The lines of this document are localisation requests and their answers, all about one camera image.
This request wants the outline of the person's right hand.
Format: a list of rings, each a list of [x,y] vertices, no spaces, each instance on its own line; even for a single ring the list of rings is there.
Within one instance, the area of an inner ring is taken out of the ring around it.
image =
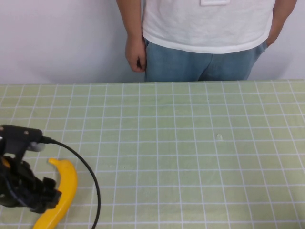
[[[143,39],[127,38],[125,57],[134,72],[146,70],[146,46]]]

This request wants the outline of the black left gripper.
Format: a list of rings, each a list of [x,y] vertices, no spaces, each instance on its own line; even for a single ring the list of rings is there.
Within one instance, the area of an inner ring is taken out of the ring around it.
[[[28,208],[35,213],[44,213],[56,208],[62,193],[56,189],[56,181],[44,177],[38,179],[30,165],[20,164],[9,156],[0,157],[0,204],[7,208]]]

